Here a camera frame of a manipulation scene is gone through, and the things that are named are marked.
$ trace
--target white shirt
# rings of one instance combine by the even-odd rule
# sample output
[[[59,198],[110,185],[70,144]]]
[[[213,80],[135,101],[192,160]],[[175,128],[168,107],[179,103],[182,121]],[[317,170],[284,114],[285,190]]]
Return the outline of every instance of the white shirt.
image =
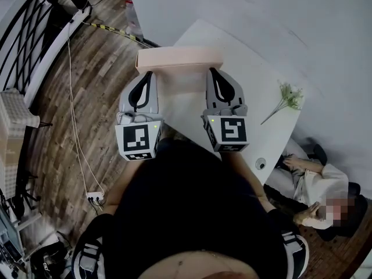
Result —
[[[348,193],[349,179],[346,174],[336,169],[333,165],[324,166],[321,174],[306,170],[298,182],[294,200],[304,203],[308,207],[315,202],[326,205],[326,199],[344,198]],[[318,229],[326,229],[332,226],[331,219],[316,220],[305,219],[304,226],[311,226]]]

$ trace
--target checkered tablecloth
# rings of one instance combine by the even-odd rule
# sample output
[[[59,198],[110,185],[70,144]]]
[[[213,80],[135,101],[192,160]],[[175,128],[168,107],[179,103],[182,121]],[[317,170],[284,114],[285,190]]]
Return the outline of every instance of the checkered tablecloth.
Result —
[[[13,161],[19,158],[17,152],[20,152],[26,126],[37,128],[40,124],[39,116],[30,113],[23,98],[17,89],[0,92],[0,143],[6,146],[6,150],[0,150],[0,189],[6,199],[16,194],[18,162]]]

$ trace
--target pink box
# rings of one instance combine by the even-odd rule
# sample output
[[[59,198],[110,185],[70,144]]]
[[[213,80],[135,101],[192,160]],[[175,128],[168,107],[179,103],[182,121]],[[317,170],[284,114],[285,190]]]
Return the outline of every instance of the pink box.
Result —
[[[221,68],[223,58],[218,49],[202,46],[170,46],[142,49],[135,67],[139,73],[154,71],[160,94],[202,92],[210,67]]]

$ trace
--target plastic bottle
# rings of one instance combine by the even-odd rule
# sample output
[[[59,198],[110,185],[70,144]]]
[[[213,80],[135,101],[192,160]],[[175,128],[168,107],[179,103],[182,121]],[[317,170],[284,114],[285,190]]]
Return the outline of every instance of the plastic bottle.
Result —
[[[142,34],[141,26],[138,21],[137,14],[134,9],[132,0],[126,0],[126,17],[128,21],[128,27],[126,33],[138,37],[140,40],[144,39]]]

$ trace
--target white pants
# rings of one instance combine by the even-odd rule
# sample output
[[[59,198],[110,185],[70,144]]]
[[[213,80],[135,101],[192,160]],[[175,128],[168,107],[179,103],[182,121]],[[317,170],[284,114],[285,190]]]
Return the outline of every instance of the white pants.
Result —
[[[286,157],[291,154],[296,155],[298,158],[309,160],[305,151],[292,138],[289,139],[282,155]],[[298,181],[304,172],[304,170],[299,169],[291,172],[283,169],[274,169],[265,184],[274,188],[286,198],[293,199]]]

